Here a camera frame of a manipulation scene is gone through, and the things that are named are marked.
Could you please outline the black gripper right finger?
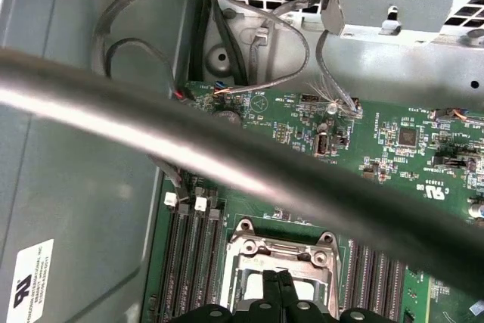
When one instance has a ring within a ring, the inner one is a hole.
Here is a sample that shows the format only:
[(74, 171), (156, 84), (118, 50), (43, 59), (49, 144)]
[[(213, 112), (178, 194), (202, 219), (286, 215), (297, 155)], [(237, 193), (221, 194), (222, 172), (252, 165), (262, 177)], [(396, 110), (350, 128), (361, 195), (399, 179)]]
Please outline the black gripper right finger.
[(330, 313), (322, 312), (312, 301), (299, 299), (292, 275), (287, 270), (279, 272), (279, 289), (281, 292), (281, 304), (284, 308), (287, 322), (377, 323), (389, 321), (388, 318), (382, 315), (360, 308), (347, 309), (340, 314), (339, 318), (334, 318)]

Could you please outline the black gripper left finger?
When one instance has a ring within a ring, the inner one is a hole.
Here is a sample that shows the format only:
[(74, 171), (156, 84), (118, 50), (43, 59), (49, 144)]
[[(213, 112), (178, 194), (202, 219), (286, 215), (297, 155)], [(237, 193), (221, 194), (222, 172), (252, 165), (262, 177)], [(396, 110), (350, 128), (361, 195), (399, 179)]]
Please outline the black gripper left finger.
[(271, 270), (262, 273), (263, 298), (249, 303), (249, 307), (231, 312), (216, 304), (201, 306), (175, 319), (176, 322), (282, 322), (281, 292), (278, 274)]

